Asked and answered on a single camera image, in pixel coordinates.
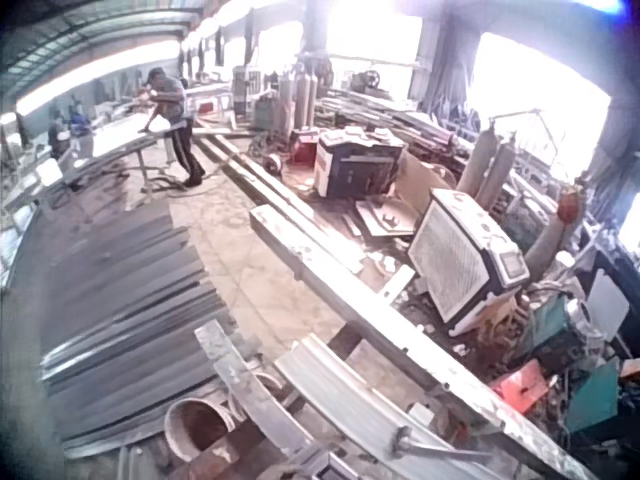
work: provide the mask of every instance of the grille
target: grille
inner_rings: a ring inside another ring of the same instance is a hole
[[[480,253],[437,203],[432,203],[409,250],[445,322],[489,280]]]

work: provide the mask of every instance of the dark pants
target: dark pants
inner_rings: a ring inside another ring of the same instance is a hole
[[[201,179],[204,169],[191,153],[191,135],[193,124],[187,120],[185,127],[176,128],[171,131],[171,141],[173,150],[176,153],[178,162],[189,174],[190,179]]]

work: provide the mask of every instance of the pile of scrap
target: pile of scrap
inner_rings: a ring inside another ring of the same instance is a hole
[[[252,353],[188,240],[168,203],[153,202],[56,259],[41,375],[68,458],[154,435],[176,400],[221,391],[193,334],[207,321]]]

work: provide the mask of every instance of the orange object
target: orange object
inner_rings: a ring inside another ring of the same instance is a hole
[[[511,407],[524,414],[549,392],[542,376],[540,364],[535,358],[520,370],[507,373],[490,384],[491,389]]]

